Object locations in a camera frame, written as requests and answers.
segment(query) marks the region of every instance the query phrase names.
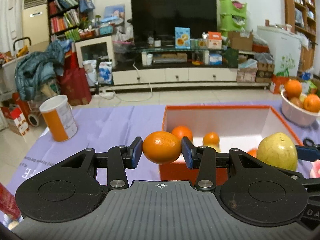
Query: blue jacket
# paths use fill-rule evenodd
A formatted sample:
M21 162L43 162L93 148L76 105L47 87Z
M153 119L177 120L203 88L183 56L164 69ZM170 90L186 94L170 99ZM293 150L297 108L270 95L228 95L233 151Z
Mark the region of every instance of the blue jacket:
M15 81L21 100L35 99L41 85L56 75L63 75L64 52L58 41L54 41L45 52L32 52L20 61L15 70Z

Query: purple tablecloth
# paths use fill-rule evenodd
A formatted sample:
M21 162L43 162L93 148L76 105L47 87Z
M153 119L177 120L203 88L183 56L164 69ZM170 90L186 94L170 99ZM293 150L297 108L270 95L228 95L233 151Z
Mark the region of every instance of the purple tablecloth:
M280 101L233 102L224 105L271 105L281 113ZM110 108L83 108L73 111L78 132L65 142L56 142L50 132L41 136L27 153L19 168L6 186L15 194L18 186L31 176L85 149L94 148L96 152L106 152L117 145L130 145L136 136L144 139L154 131L161 130L165 106L126 106ZM301 128L287 121L300 139L310 137L320 143L319 123ZM298 171L305 178L310 177L312 163L299 161ZM126 170L129 184L133 180L159 180L157 164L141 156L135 170ZM97 180L106 184L107 171L99 169Z

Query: television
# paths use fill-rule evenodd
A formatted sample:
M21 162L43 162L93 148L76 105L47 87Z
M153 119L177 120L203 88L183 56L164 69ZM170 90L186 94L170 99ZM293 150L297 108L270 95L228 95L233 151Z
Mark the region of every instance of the television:
M175 27L190 28L191 38L217 31L217 0L131 0L135 41L153 34L173 40Z

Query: cart wheel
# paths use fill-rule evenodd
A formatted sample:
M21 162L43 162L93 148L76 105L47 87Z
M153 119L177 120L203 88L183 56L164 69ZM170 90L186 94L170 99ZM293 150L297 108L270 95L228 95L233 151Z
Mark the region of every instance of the cart wheel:
M35 114L29 114L28 115L28 120L29 120L29 122L31 123L31 125L33 127L38 127L39 126L40 120L39 120L39 117L36 116Z

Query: bookshelf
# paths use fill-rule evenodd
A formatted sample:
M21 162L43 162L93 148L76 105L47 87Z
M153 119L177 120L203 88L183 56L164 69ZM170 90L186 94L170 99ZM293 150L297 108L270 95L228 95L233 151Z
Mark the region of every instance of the bookshelf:
M285 21L292 26L293 33L303 33L312 43L312 49L303 48L301 51L302 69L303 71L313 66L315 46L316 46L316 3L311 0L310 4L307 0L302 0L302 4L295 0L284 0L285 2ZM302 12L303 25L297 25L295 22L295 9ZM313 13L313 18L308 15L308 11Z
M53 35L63 36L65 32L79 27L79 0L47 0L47 2L50 42Z

